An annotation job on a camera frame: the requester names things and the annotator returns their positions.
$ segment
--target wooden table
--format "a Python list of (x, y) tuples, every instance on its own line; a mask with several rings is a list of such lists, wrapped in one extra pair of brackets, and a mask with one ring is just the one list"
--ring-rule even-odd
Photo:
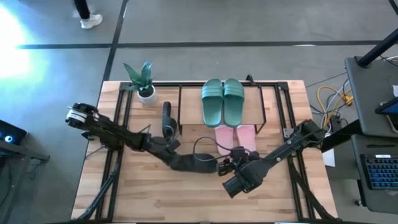
[[(312, 119), (303, 81), (287, 81), (297, 124)], [(99, 112), (113, 118), (120, 82), (104, 82), (98, 103)], [(161, 136), (161, 116), (164, 101), (172, 104), (172, 117), (177, 117), (178, 87), (156, 87), (159, 94), (154, 106), (144, 106), (134, 93), (131, 104), (129, 129), (138, 131), (151, 124), (154, 136)], [(273, 88), (262, 87), (267, 123), (256, 136), (257, 150), (264, 156), (283, 143), (280, 119)], [(285, 118), (289, 123), (285, 98), (282, 95)], [(124, 108), (121, 109), (121, 124)], [(214, 130), (204, 125), (186, 124), (180, 154), (191, 154), (192, 145), (200, 136), (213, 136)], [(90, 142), (87, 153), (99, 148), (99, 142)], [(216, 146), (203, 141), (197, 152), (217, 155)], [(81, 215), (98, 193), (103, 175), (106, 150), (90, 156), (84, 163), (73, 207), (72, 218)], [(303, 152), (309, 186), (326, 210), (337, 217), (322, 154), (318, 149)], [(240, 193), (230, 199), (222, 182), (233, 174), (177, 172), (165, 166), (147, 152), (124, 148), (123, 163), (116, 197), (114, 222), (275, 222), (296, 221), (292, 186), (287, 161), (273, 167), (261, 186), (248, 194)], [(307, 211), (300, 191), (303, 211)], [(104, 208), (108, 208), (109, 193)]]

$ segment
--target blue keyboard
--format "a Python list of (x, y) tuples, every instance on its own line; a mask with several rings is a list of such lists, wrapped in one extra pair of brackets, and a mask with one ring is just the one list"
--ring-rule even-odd
[(361, 155), (369, 189), (398, 190), (398, 154)]

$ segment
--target pink slide sandal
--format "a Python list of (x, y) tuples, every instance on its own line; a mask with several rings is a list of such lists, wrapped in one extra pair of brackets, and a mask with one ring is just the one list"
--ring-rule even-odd
[(239, 145), (254, 152), (256, 150), (256, 132), (253, 125), (239, 125), (236, 128)]
[[(234, 147), (233, 143), (233, 133), (234, 129), (227, 127), (227, 125), (220, 125), (214, 128), (214, 132), (216, 134), (216, 141), (218, 144), (232, 149)], [(229, 151), (223, 149), (222, 147), (217, 146), (218, 153), (222, 156), (228, 155)]]

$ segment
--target concrete floor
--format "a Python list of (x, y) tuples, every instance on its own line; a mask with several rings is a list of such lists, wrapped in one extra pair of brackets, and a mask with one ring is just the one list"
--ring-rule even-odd
[[(125, 12), (123, 1), (89, 1), (104, 17), (93, 30), (80, 29), (71, 1), (0, 2), (0, 118), (28, 130), (32, 150), (51, 155), (35, 180), (26, 177), (10, 223), (70, 218), (87, 142), (65, 124), (67, 106), (95, 105), (104, 77), (127, 80), (123, 62), (140, 67), (145, 59), (153, 61), (156, 80), (242, 79), (248, 73), (259, 80), (305, 80), (310, 103), (320, 108), (318, 87), (340, 88), (346, 75), (335, 76), (345, 72), (344, 58), (373, 47), (357, 41), (383, 39), (398, 19), (386, 0), (131, 0)], [(321, 41), (323, 46), (111, 48), (118, 41)], [(397, 52), (393, 47), (384, 56)], [(340, 113), (348, 121), (357, 117), (354, 106)], [(320, 122), (316, 115), (314, 120)], [(331, 178), (330, 183), (340, 218), (396, 223), (398, 215), (354, 205), (355, 182)]]

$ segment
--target green slipper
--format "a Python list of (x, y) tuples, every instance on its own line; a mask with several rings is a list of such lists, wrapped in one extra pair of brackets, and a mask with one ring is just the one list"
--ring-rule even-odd
[(224, 83), (224, 123), (232, 128), (242, 123), (244, 90), (241, 82), (234, 78)]
[(214, 128), (221, 123), (223, 105), (223, 83), (218, 78), (208, 80), (201, 89), (203, 120), (205, 125)]

